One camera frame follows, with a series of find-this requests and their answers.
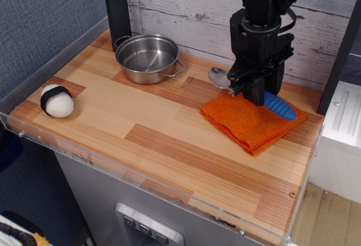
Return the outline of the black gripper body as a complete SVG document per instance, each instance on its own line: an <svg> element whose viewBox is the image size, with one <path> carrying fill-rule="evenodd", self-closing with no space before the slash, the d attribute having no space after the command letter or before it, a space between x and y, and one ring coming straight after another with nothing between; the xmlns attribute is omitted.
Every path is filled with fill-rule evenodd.
<svg viewBox="0 0 361 246"><path fill-rule="evenodd" d="M252 78L268 75L266 64L270 61L286 61L293 55L294 35L288 31L295 25L295 13L287 9L292 22L281 25L277 15L271 25L259 26L246 19L246 10L241 9L230 18L231 48L236 60L227 74L232 96L242 93Z"/></svg>

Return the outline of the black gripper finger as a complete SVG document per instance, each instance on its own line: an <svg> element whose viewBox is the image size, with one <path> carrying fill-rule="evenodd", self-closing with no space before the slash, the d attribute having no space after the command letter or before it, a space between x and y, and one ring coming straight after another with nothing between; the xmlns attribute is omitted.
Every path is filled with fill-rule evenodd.
<svg viewBox="0 0 361 246"><path fill-rule="evenodd" d="M284 77L285 61L270 61L266 64L268 75L265 77L265 90L278 94Z"/></svg>
<svg viewBox="0 0 361 246"><path fill-rule="evenodd" d="M256 106L264 103L265 80L263 78L252 78L243 91L243 97Z"/></svg>

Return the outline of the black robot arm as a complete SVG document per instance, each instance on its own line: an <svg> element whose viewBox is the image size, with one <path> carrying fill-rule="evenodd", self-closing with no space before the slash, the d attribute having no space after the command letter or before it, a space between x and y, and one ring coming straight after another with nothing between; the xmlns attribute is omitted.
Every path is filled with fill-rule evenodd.
<svg viewBox="0 0 361 246"><path fill-rule="evenodd" d="M227 74L229 93L257 106L265 93L278 95L284 63L293 55L296 23L291 5L296 0L242 0L243 8L230 18L231 48L235 62Z"/></svg>

